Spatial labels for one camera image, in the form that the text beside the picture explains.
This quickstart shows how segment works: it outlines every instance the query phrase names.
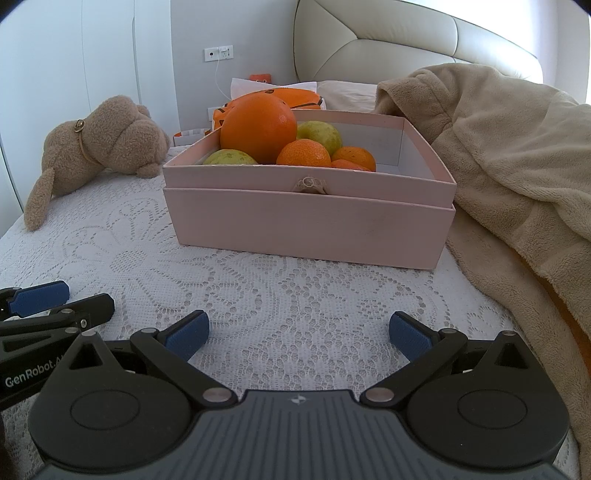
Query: brown teddy bear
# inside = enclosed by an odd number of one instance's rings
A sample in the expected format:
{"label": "brown teddy bear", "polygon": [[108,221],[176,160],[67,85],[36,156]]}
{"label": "brown teddy bear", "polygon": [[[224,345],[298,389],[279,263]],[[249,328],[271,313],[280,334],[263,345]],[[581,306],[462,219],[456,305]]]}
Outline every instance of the brown teddy bear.
{"label": "brown teddy bear", "polygon": [[84,120],[58,125],[43,144],[42,173],[27,200],[25,226],[37,230],[53,195],[79,189],[106,168],[157,176],[169,147],[170,138],[148,109],[122,95],[105,100]]}

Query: wall socket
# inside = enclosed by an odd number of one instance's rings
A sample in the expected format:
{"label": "wall socket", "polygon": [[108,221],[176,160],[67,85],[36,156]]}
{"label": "wall socket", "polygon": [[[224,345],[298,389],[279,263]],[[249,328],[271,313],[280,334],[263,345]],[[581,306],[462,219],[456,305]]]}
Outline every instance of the wall socket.
{"label": "wall socket", "polygon": [[229,60],[234,58],[234,46],[212,47],[203,50],[205,61]]}

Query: white lace tablecloth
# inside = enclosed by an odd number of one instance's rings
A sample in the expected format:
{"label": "white lace tablecloth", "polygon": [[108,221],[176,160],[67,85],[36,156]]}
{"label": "white lace tablecloth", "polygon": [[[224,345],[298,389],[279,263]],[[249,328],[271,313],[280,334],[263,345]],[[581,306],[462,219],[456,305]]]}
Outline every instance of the white lace tablecloth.
{"label": "white lace tablecloth", "polygon": [[[98,328],[107,340],[163,329],[203,309],[211,334],[190,362],[239,395],[247,388],[358,395],[407,362],[388,341],[395,310],[470,338],[515,329],[511,314],[467,281],[447,249],[431,272],[181,246],[163,184],[161,176],[104,173],[53,200],[39,231],[27,232],[21,218],[0,239],[0,288],[64,280],[72,301],[108,293],[115,315]],[[33,401],[3,413],[20,478],[41,465],[26,424]],[[570,433],[556,465],[579,478]]]}

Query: pear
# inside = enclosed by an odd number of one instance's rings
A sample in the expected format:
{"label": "pear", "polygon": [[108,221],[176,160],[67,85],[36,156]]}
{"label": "pear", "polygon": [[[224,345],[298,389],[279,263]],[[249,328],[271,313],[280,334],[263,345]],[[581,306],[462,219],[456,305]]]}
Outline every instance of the pear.
{"label": "pear", "polygon": [[333,153],[343,146],[340,133],[333,125],[316,120],[300,124],[297,128],[297,138],[298,140],[308,138],[322,144],[331,157]]}
{"label": "pear", "polygon": [[209,155],[203,165],[258,165],[258,163],[247,153],[223,148]]}

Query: beige blanket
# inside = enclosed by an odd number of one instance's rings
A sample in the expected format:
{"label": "beige blanket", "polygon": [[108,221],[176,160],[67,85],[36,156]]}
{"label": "beige blanket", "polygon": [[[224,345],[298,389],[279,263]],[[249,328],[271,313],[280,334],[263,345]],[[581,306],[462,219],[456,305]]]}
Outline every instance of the beige blanket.
{"label": "beige blanket", "polygon": [[456,179],[450,249],[523,328],[591,480],[591,106],[453,63],[380,83],[375,112],[406,117]]}

